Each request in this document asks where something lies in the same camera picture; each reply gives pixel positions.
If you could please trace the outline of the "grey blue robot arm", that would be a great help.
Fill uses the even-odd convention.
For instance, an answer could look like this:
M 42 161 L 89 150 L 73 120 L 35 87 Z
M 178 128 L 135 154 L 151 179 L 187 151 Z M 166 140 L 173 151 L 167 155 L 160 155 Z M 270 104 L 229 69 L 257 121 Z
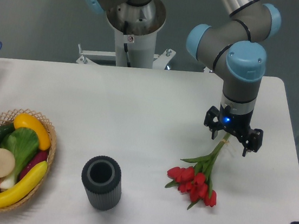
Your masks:
M 114 29 L 116 64 L 153 68 L 157 33 L 166 21 L 161 0 L 85 0 L 98 14 L 106 14 Z M 261 42 L 279 31 L 280 12 L 260 0 L 223 0 L 230 21 L 220 28 L 194 27 L 186 40 L 189 54 L 223 80 L 220 107 L 211 107 L 204 124 L 212 136 L 224 130 L 235 136 L 244 152 L 257 152 L 263 131 L 252 129 L 259 86 L 267 53 Z

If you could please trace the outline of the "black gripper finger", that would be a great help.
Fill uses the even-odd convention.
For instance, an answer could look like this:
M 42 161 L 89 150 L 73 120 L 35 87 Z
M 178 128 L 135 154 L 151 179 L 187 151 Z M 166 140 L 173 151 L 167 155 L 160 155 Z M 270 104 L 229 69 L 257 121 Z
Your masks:
M 241 132 L 237 139 L 243 145 L 242 156 L 248 152 L 257 152 L 262 146 L 264 132 L 261 129 L 252 129 L 250 126 Z
M 218 135 L 218 131 L 223 129 L 221 122 L 218 120 L 219 110 L 215 106 L 211 106 L 211 108 L 207 111 L 204 125 L 209 128 L 211 132 L 211 139 L 215 139 Z

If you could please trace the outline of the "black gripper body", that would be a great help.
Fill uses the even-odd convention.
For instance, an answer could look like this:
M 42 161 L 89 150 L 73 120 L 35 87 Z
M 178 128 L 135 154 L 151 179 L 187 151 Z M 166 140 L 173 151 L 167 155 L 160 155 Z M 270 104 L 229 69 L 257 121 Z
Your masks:
M 236 136 L 238 139 L 247 139 L 252 114 L 253 111 L 248 114 L 233 114 L 230 113 L 230 108 L 226 110 L 222 105 L 220 105 L 216 130 L 224 130 L 225 132 Z

